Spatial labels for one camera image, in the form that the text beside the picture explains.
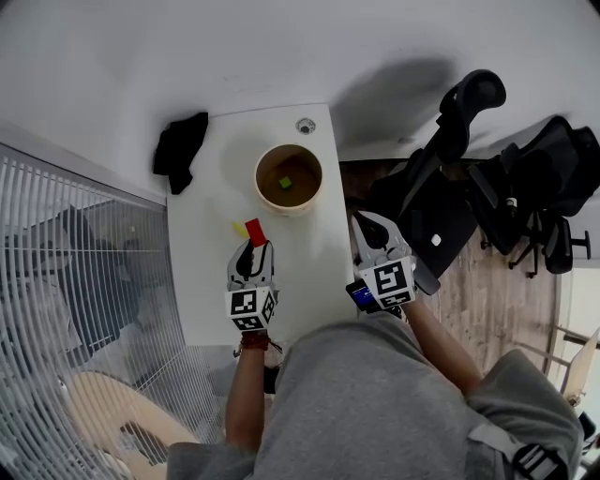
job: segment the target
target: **wooden chair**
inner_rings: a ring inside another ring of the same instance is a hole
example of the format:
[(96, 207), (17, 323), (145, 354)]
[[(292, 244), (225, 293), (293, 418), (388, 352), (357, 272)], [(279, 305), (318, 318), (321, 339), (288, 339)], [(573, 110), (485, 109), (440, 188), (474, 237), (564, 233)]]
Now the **wooden chair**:
[[(577, 340), (584, 339), (584, 337), (581, 335), (571, 332), (565, 328), (557, 326), (556, 329), (565, 332), (571, 338), (576, 338)], [(593, 354), (598, 348), (599, 337), (600, 328), (598, 328), (590, 338), (585, 339), (583, 347), (570, 362), (556, 357), (551, 353), (538, 350), (525, 343), (519, 343), (518, 345), (531, 352), (537, 353), (540, 356), (543, 356), (549, 362), (556, 362), (557, 364), (566, 367), (566, 373), (564, 374), (564, 380), (562, 381), (561, 393), (570, 405), (576, 407), (581, 401), (585, 383), (588, 380), (590, 369), (592, 368)]]
[[(164, 480), (167, 449), (198, 443), (169, 413), (116, 379), (86, 371), (67, 383), (68, 411), (89, 447), (123, 462), (134, 478)], [(124, 434), (136, 448), (124, 444)]]

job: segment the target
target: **office chair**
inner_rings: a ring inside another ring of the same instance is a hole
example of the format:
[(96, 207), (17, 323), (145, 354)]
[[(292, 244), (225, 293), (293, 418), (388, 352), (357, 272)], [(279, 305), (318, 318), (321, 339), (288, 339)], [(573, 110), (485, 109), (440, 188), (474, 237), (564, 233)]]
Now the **office chair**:
[(532, 272), (527, 273), (527, 278), (534, 278), (538, 269), (538, 245), (543, 247), (546, 269), (554, 275), (564, 274), (573, 269), (573, 246), (586, 248), (588, 260), (592, 257), (590, 234), (586, 231), (585, 238), (572, 238), (568, 220), (547, 210), (539, 214), (539, 221), (538, 214), (534, 214), (534, 230), (530, 244), (515, 262), (508, 264), (508, 268), (515, 268), (533, 251), (534, 267)]
[(572, 246), (589, 246), (589, 235), (587, 244), (571, 239), (562, 218), (575, 215), (600, 186), (600, 146), (588, 127), (572, 129), (555, 116), (523, 148), (509, 145), (500, 156), (472, 165), (469, 176), (472, 210), (488, 242), (508, 255), (522, 235), (531, 239), (509, 268), (533, 252), (527, 277), (535, 277), (541, 245), (548, 271), (564, 273), (573, 265)]
[(439, 276), (469, 241), (476, 220), (462, 189), (440, 171), (461, 160), (469, 127), (483, 110), (500, 107), (506, 91), (500, 78), (476, 70), (452, 88), (440, 104), (440, 126), (406, 168), (373, 183), (368, 209), (393, 219), (418, 258), (414, 280), (427, 294), (440, 288)]
[[(96, 239), (81, 210), (70, 206), (56, 220), (72, 248), (72, 261), (56, 276), (82, 341), (81, 350), (72, 355), (72, 361), (79, 364), (120, 338), (121, 329), (137, 319), (141, 286), (121, 278), (125, 253)], [(118, 307), (114, 299), (122, 299)]]

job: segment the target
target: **fiducial marker cube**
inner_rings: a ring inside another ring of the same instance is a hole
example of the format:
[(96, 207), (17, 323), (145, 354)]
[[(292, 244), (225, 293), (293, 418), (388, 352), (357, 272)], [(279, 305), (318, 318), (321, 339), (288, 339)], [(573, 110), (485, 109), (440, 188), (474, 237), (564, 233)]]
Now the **fiducial marker cube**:
[(361, 277), (381, 308), (395, 307), (414, 300), (411, 265), (411, 257), (403, 257), (360, 271)]
[(275, 313), (275, 296), (270, 287), (225, 292), (227, 316), (238, 330), (265, 330)]

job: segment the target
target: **gray sweatshirt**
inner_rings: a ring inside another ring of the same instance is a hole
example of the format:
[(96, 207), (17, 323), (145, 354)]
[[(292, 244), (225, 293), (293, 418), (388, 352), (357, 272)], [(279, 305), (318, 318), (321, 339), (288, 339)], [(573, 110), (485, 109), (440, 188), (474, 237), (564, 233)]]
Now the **gray sweatshirt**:
[(578, 465), (578, 419), (522, 352), (503, 357), (465, 398), (410, 327), (386, 313), (296, 342), (276, 391), (257, 454), (177, 444), (169, 480), (513, 478), (501, 451), (470, 439), (489, 424), (556, 452), (570, 477)]

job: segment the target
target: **green cube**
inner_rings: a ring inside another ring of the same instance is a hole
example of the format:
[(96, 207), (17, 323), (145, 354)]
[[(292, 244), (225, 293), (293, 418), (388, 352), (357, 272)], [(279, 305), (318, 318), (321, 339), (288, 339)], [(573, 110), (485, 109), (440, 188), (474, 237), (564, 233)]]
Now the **green cube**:
[(284, 176), (283, 178), (279, 178), (279, 184), (281, 185), (281, 188), (287, 190), (292, 186), (292, 180), (290, 180), (289, 176)]

